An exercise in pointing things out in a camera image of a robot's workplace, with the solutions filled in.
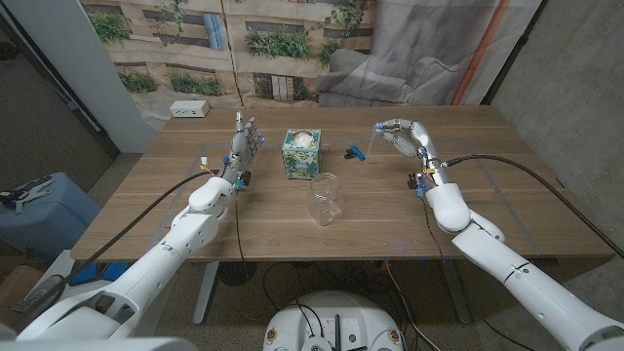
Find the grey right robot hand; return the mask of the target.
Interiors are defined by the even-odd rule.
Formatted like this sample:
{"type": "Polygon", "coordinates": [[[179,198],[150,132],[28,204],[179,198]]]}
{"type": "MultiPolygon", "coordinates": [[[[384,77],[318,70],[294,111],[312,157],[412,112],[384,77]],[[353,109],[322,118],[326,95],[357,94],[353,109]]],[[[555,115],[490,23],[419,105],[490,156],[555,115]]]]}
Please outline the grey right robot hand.
{"type": "Polygon", "coordinates": [[[402,155],[417,158],[433,186],[449,183],[440,154],[422,123],[405,119],[387,120],[375,123],[373,132],[391,142],[402,155]]]}

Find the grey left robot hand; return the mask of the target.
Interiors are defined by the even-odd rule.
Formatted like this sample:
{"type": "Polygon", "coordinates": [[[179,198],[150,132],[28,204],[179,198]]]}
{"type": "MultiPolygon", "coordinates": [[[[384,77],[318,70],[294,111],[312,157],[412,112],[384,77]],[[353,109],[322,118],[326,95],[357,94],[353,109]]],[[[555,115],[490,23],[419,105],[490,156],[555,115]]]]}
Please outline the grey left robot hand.
{"type": "Polygon", "coordinates": [[[252,117],[245,122],[241,110],[236,112],[235,129],[236,133],[232,138],[227,160],[218,176],[228,180],[234,189],[240,190],[250,184],[250,168],[265,137],[257,132],[258,126],[255,118],[252,117]]]}

